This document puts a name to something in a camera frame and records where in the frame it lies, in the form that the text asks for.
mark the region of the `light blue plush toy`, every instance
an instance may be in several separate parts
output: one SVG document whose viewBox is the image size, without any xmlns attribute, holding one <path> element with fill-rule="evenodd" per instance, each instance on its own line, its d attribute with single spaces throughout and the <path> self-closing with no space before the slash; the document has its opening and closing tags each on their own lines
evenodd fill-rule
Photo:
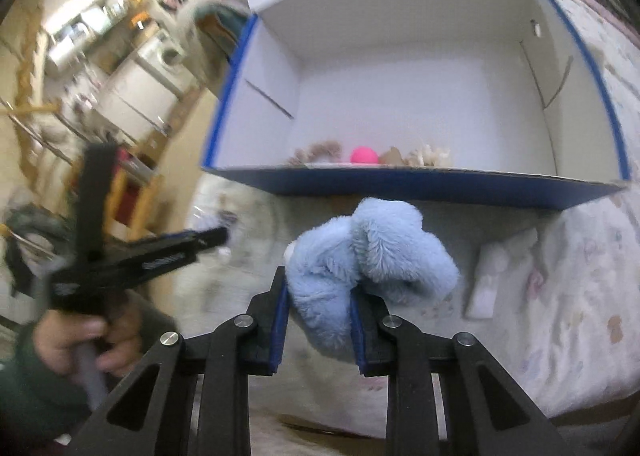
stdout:
<svg viewBox="0 0 640 456">
<path fill-rule="evenodd" d="M 352 216 L 308 230 L 287 249 L 287 287 L 306 336 L 338 358 L 351 351 L 350 292 L 359 282 L 388 303 L 437 302 L 460 273 L 422 215 L 403 201 L 367 198 Z"/>
</svg>

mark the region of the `white container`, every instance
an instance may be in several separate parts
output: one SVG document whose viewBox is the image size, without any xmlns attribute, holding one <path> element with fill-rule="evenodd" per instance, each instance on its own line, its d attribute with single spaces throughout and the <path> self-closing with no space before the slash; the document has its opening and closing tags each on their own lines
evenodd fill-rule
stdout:
<svg viewBox="0 0 640 456">
<path fill-rule="evenodd" d="M 338 140 L 454 168 L 286 166 Z M 281 0 L 244 29 L 202 166 L 288 195 L 563 209 L 619 190 L 608 93 L 553 0 Z"/>
</svg>

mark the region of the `hand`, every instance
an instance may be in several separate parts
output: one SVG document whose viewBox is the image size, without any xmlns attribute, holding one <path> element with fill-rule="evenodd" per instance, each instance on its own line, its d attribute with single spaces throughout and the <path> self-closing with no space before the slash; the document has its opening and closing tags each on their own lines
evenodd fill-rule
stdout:
<svg viewBox="0 0 640 456">
<path fill-rule="evenodd" d="M 76 373 L 76 344 L 104 338 L 113 347 L 96 359 L 98 369 L 114 376 L 124 376 L 133 369 L 142 354 L 138 335 L 142 318 L 129 302 L 111 325 L 103 317 L 47 311 L 33 331 L 33 346 L 44 364 L 61 376 Z"/>
</svg>

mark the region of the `screw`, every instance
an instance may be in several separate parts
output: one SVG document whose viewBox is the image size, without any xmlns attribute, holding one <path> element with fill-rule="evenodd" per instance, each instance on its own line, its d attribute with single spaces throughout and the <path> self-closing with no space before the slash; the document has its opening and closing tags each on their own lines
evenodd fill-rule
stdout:
<svg viewBox="0 0 640 456">
<path fill-rule="evenodd" d="M 160 337 L 160 342 L 165 346 L 173 346 L 175 343 L 177 343 L 179 338 L 180 335 L 178 335 L 175 331 L 167 331 Z"/>
<path fill-rule="evenodd" d="M 398 328 L 402 324 L 402 319 L 398 315 L 387 315 L 382 318 L 382 324 L 387 328 Z"/>
<path fill-rule="evenodd" d="M 254 323 L 254 318 L 247 314 L 238 315 L 234 319 L 234 324 L 239 328 L 248 328 Z"/>
<path fill-rule="evenodd" d="M 456 335 L 456 340 L 458 344 L 462 344 L 463 346 L 473 346 L 478 339 L 476 339 L 471 333 L 466 331 L 460 332 Z"/>
</svg>

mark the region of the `green sleeve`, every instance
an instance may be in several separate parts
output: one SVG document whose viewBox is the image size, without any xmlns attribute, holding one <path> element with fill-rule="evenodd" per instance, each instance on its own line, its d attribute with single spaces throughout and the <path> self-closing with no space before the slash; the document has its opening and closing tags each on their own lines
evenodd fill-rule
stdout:
<svg viewBox="0 0 640 456">
<path fill-rule="evenodd" d="M 0 413 L 28 445 L 56 439 L 89 416 L 84 390 L 52 372 L 37 356 L 33 327 L 22 328 L 14 357 L 0 370 Z"/>
</svg>

